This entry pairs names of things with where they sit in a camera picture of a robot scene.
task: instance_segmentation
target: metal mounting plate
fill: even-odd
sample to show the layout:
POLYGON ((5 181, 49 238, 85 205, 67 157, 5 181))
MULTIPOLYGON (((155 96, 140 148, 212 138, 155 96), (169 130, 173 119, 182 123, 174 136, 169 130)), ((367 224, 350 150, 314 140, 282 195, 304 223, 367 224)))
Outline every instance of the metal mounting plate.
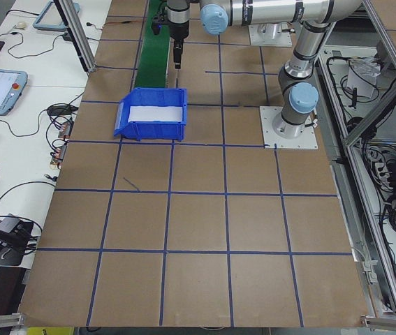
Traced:
MULTIPOLYGON (((272 129, 272 120, 281 112, 283 107, 279 106, 260 106, 261 128, 263 129, 263 141, 265 148, 274 149, 318 149, 316 134, 312 127, 305 128, 302 135, 288 140, 275 133, 272 129)), ((311 123, 311 118, 308 117, 307 124, 311 123)))
MULTIPOLYGON (((258 33, 259 24, 252 24, 249 26, 249 37, 251 38, 251 45, 271 46, 271 47, 292 47, 293 41, 288 32, 280 33, 276 38, 266 36, 258 33)), ((288 29, 287 23, 282 23, 281 28, 288 29)))

